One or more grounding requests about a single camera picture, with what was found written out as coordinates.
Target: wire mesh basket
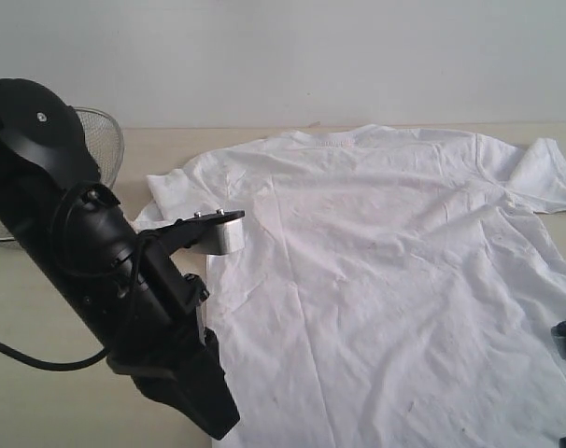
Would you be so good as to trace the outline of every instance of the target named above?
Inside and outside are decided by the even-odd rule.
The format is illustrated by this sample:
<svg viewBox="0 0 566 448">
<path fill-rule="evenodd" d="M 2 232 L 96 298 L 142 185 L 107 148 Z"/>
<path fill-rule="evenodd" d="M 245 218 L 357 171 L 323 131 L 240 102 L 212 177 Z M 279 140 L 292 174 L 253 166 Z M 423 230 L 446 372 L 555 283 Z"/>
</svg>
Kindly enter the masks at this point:
<svg viewBox="0 0 566 448">
<path fill-rule="evenodd" d="M 75 107 L 75 109 L 84 128 L 86 146 L 100 167 L 101 182 L 112 188 L 123 162 L 125 150 L 121 128 L 115 119 L 105 112 L 85 107 Z M 20 247 L 1 221 L 0 245 Z"/>
</svg>

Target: table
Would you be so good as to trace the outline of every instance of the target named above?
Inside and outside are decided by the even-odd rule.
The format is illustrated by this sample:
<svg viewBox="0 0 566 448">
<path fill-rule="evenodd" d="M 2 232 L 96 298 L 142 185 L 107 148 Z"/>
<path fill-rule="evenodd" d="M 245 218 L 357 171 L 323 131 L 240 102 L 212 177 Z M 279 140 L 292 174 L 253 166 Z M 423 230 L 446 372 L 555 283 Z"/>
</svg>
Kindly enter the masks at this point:
<svg viewBox="0 0 566 448">
<path fill-rule="evenodd" d="M 553 137 L 566 157 L 566 123 L 426 126 L 485 133 L 527 145 Z M 343 131 L 310 127 L 309 133 Z M 125 160 L 115 186 L 134 219 L 149 202 L 145 174 L 164 174 L 192 157 L 282 129 L 125 130 Z M 542 216 L 566 258 L 566 213 Z M 181 251 L 184 272 L 205 273 L 204 257 Z M 95 353 L 98 342 L 20 250 L 0 248 L 0 340 L 25 353 L 66 362 Z M 102 362 L 69 373 L 36 371 L 0 355 L 0 447 L 208 447 L 210 439 L 177 411 L 144 399 L 128 377 Z"/>
</svg>

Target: white wall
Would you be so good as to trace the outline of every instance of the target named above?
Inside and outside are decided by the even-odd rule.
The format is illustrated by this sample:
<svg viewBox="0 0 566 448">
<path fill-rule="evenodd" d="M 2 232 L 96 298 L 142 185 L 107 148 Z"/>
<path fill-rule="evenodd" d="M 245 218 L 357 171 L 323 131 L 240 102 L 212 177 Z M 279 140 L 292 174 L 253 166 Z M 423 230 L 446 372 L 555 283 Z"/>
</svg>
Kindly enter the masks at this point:
<svg viewBox="0 0 566 448">
<path fill-rule="evenodd" d="M 0 0 L 0 77 L 125 126 L 566 120 L 566 0 Z"/>
</svg>

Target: t-shirt sleeve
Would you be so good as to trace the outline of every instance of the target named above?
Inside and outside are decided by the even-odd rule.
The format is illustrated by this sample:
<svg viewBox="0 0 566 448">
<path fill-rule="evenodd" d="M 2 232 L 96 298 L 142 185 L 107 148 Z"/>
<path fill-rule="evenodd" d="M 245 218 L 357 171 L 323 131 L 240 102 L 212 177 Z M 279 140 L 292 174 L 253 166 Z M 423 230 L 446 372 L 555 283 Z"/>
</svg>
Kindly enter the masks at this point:
<svg viewBox="0 0 566 448">
<path fill-rule="evenodd" d="M 566 160 L 555 140 L 538 139 L 525 149 L 478 135 L 476 146 L 480 174 L 516 202 L 538 213 L 566 210 Z"/>
</svg>

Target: white t-shirt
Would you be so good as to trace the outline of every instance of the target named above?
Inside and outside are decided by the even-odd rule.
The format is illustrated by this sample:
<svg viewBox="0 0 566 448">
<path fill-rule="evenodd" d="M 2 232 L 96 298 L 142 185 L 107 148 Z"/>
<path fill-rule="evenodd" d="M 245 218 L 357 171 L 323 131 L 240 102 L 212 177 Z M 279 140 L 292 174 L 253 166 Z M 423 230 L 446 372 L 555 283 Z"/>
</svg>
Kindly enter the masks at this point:
<svg viewBox="0 0 566 448">
<path fill-rule="evenodd" d="M 234 447 L 556 447 L 566 436 L 557 143 L 366 126 L 285 133 L 149 176 L 139 227 L 245 209 L 208 260 Z"/>
</svg>

